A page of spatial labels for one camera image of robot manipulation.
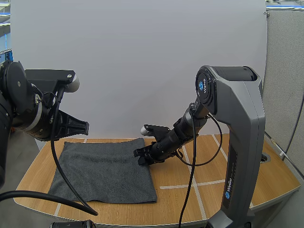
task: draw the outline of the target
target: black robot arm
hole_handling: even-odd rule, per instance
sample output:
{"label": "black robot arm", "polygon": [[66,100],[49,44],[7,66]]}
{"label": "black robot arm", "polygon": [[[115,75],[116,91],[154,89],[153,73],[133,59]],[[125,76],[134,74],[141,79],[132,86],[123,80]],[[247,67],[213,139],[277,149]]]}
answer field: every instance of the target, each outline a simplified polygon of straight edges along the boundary
{"label": "black robot arm", "polygon": [[250,225],[249,209],[262,156],[265,114],[261,98],[262,80],[249,67],[203,66],[196,76],[197,99],[170,131],[167,127],[145,125],[141,133],[156,142],[134,151],[138,163],[153,164],[173,157],[176,150],[197,137],[210,113],[230,129],[228,164],[221,209],[208,228],[242,228]]}
{"label": "black robot arm", "polygon": [[[7,145],[11,127],[40,141],[50,141],[53,116],[64,92],[74,92],[79,80],[72,70],[24,70],[20,62],[0,65],[0,188],[4,184]],[[59,110],[55,140],[86,134],[88,122]]]}

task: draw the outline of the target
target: table edge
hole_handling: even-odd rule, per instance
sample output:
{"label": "table edge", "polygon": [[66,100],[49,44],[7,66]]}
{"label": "table edge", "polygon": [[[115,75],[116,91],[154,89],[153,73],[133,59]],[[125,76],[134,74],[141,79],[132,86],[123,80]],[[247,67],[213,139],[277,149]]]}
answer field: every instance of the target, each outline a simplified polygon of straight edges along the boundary
{"label": "table edge", "polygon": [[290,190],[289,192],[284,193],[283,195],[275,197],[275,198],[273,198],[273,199],[271,199],[269,201],[266,201],[264,203],[255,205],[255,206],[251,207],[251,210],[253,212],[258,212],[258,211],[260,211],[260,210],[262,210],[262,209],[264,209],[266,207],[270,207],[270,206],[276,204],[277,202],[280,202],[281,200],[283,200],[283,198],[285,198],[285,197],[289,196],[290,194],[296,192],[297,190],[299,190],[300,187],[301,187],[301,185],[299,185],[298,187]]}

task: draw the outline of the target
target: gray towel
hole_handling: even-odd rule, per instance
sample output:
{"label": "gray towel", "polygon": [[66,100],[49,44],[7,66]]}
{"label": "gray towel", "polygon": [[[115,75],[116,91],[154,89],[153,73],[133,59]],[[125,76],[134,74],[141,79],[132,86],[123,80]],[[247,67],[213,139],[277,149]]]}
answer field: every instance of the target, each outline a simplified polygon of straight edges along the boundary
{"label": "gray towel", "polygon": [[[149,167],[139,166],[133,155],[144,146],[143,138],[118,143],[65,142],[59,163],[85,201],[155,203]],[[58,170],[48,193],[78,201]]]}

